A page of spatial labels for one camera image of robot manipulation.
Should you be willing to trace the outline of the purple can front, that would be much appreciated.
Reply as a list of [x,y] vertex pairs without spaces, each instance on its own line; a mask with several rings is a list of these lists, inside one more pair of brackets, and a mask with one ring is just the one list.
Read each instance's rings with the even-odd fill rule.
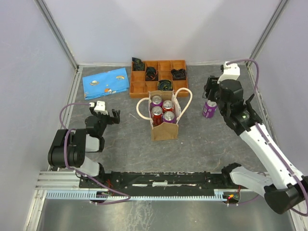
[[217,103],[212,102],[210,100],[207,100],[205,102],[204,108],[203,108],[203,116],[205,118],[212,118],[215,114],[215,110],[217,108]]

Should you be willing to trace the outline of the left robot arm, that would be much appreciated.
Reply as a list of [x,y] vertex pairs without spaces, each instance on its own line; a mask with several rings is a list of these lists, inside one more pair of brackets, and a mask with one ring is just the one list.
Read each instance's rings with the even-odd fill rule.
[[120,110],[103,114],[90,109],[92,115],[85,119],[85,128],[73,131],[59,129],[48,152],[48,163],[52,167],[72,168],[90,176],[90,183],[100,188],[106,184],[102,164],[86,157],[86,153],[101,153],[105,146],[103,133],[108,125],[120,123]]

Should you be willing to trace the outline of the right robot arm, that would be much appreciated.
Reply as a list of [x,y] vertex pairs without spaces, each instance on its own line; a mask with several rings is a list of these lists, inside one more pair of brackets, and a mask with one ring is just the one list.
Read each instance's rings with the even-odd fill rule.
[[308,200],[308,178],[283,154],[269,135],[260,116],[251,105],[253,96],[244,100],[240,81],[220,80],[210,76],[204,86],[203,97],[215,102],[226,125],[256,154],[268,172],[262,176],[238,163],[222,169],[221,184],[226,188],[240,185],[264,197],[277,214],[295,210]]

